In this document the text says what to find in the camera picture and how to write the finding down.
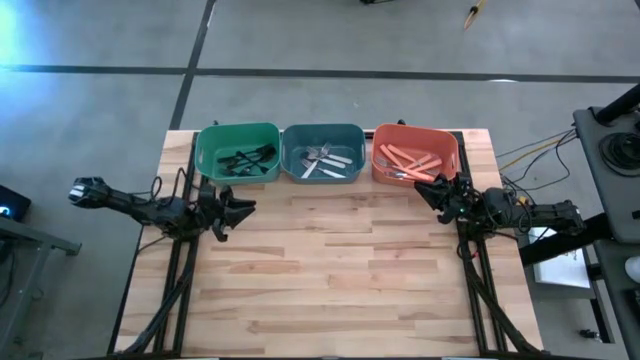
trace wooden table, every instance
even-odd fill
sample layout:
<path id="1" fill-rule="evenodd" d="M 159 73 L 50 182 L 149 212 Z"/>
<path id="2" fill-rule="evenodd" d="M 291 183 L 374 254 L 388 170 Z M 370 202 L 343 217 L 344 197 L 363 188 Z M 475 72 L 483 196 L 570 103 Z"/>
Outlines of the wooden table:
<path id="1" fill-rule="evenodd" d="M 500 187 L 489 132 L 461 131 L 474 186 Z M 165 194 L 187 167 L 192 136 L 167 133 Z M 234 192 L 255 199 L 257 211 L 227 243 L 200 237 L 183 356 L 477 355 L 455 225 L 439 224 L 413 189 L 374 182 L 367 165 L 349 185 L 297 185 L 281 174 Z M 145 228 L 140 246 L 159 235 Z M 158 310 L 170 249 L 161 242 L 137 257 L 116 350 Z M 501 306 L 542 348 L 515 242 L 496 237 L 488 252 Z"/>

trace orange bin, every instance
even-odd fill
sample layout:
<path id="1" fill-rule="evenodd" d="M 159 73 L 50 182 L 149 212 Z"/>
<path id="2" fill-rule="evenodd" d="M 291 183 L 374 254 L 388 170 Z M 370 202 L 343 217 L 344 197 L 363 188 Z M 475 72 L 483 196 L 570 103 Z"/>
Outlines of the orange bin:
<path id="1" fill-rule="evenodd" d="M 442 163 L 428 171 L 433 174 L 443 174 L 449 180 L 453 179 L 458 171 L 458 141 L 450 133 L 417 126 L 383 124 L 378 126 L 373 134 L 371 151 L 373 178 L 378 182 L 406 187 L 413 187 L 414 183 L 413 180 L 385 175 L 385 172 L 402 170 L 383 167 L 375 161 L 377 156 L 381 156 L 391 162 L 391 159 L 380 149 L 380 145 L 393 145 L 414 159 L 423 158 L 428 154 L 433 156 L 428 161 L 436 158 L 435 156 L 439 157 Z M 401 156 L 396 155 L 395 157 L 403 166 L 408 166 L 411 163 Z"/>

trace gray floor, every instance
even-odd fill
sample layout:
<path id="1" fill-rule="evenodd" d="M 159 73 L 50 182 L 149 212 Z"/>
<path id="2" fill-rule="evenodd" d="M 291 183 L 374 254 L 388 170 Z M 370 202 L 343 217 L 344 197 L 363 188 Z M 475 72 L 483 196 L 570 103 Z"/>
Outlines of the gray floor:
<path id="1" fill-rule="evenodd" d="M 186 67 L 205 0 L 0 0 L 0 65 Z M 384 70 L 548 75 L 639 75 L 633 0 L 490 1 L 461 31 L 474 1 L 219 0 L 200 67 Z M 139 226 L 107 210 L 72 207 L 77 176 L 146 190 L 156 171 L 183 76 L 0 72 L 0 184 L 33 199 L 29 223 L 84 244 L 52 257 L 17 354 L 45 359 L 106 351 Z M 574 109 L 604 105 L 630 84 L 233 78 L 197 76 L 181 129 L 270 121 L 355 123 L 404 119 L 436 128 L 491 130 L 496 153 L 571 125 Z M 601 211 L 576 141 L 561 155 L 571 177 L 537 191 L 539 202 L 571 198 Z M 508 174 L 517 175 L 521 166 Z M 523 185 L 563 174 L 555 157 Z M 531 284 L 545 348 L 556 354 L 624 359 L 614 345 L 584 340 L 595 328 L 586 300 Z"/>

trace black utensil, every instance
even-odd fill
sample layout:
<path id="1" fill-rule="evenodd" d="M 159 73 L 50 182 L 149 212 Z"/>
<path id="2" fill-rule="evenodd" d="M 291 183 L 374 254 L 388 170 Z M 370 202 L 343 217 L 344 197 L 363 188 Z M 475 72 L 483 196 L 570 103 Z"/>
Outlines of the black utensil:
<path id="1" fill-rule="evenodd" d="M 267 145 L 261 146 L 261 147 L 255 149 L 255 150 L 248 151 L 248 152 L 243 153 L 243 154 L 246 155 L 247 157 L 254 156 L 254 155 L 262 156 L 266 152 L 271 151 L 271 150 L 275 150 L 275 149 L 276 148 L 272 144 L 267 144 Z M 218 159 L 218 163 L 219 164 L 227 163 L 227 162 L 228 163 L 232 163 L 232 162 L 238 161 L 238 160 L 240 160 L 240 159 L 238 159 L 238 153 L 236 153 L 235 156 L 227 156 L 227 157 L 219 158 Z"/>
<path id="2" fill-rule="evenodd" d="M 255 176 L 253 174 L 251 174 L 251 167 L 246 167 L 240 171 L 233 171 L 233 170 L 229 170 L 229 169 L 222 169 L 220 170 L 220 172 L 222 173 L 222 175 L 224 176 L 240 176 L 240 177 L 244 177 L 244 176 Z"/>
<path id="3" fill-rule="evenodd" d="M 260 171 L 262 171 L 263 174 L 266 174 L 267 172 L 269 172 L 269 168 L 262 166 L 260 164 L 258 164 L 258 162 L 251 160 L 247 155 L 245 155 L 244 153 L 242 153 L 241 151 L 238 151 L 236 153 L 236 156 L 239 156 L 241 158 L 246 159 L 247 161 L 249 161 L 249 163 L 253 164 L 253 166 L 257 166 L 258 169 L 260 169 Z"/>
<path id="4" fill-rule="evenodd" d="M 256 160 L 249 159 L 249 161 L 242 161 L 242 162 L 238 162 L 238 163 L 235 163 L 235 164 L 232 164 L 232 165 L 227 165 L 227 169 L 235 169 L 235 168 L 237 168 L 239 166 L 249 165 L 249 164 L 253 165 L 254 163 L 265 163 L 265 162 L 268 162 L 271 159 L 273 159 L 273 157 L 276 155 L 276 153 L 277 153 L 276 152 L 276 148 L 272 147 L 271 149 L 269 149 L 265 153 L 263 153 L 262 156 L 260 156 L 260 158 L 258 158 Z"/>

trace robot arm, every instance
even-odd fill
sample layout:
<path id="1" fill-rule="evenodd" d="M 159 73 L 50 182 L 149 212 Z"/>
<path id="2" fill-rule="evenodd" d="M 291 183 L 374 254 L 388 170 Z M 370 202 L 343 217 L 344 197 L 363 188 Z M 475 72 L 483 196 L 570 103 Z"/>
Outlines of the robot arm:
<path id="1" fill-rule="evenodd" d="M 463 219 L 484 231 L 530 225 L 571 235 L 585 229 L 580 211 L 569 200 L 551 205 L 522 204 L 504 189 L 489 188 L 480 193 L 460 173 L 451 182 L 438 177 L 433 184 L 416 182 L 414 187 L 432 209 L 442 211 L 438 221 L 443 224 Z"/>
<path id="2" fill-rule="evenodd" d="M 176 197 L 143 199 L 111 188 L 100 177 L 77 178 L 69 200 L 85 209 L 106 207 L 129 215 L 142 225 L 155 225 L 173 239 L 197 236 L 212 229 L 220 242 L 227 241 L 225 227 L 235 228 L 255 211 L 256 202 L 233 197 L 231 188 L 225 186 L 216 199 L 216 188 L 204 184 L 195 206 Z"/>

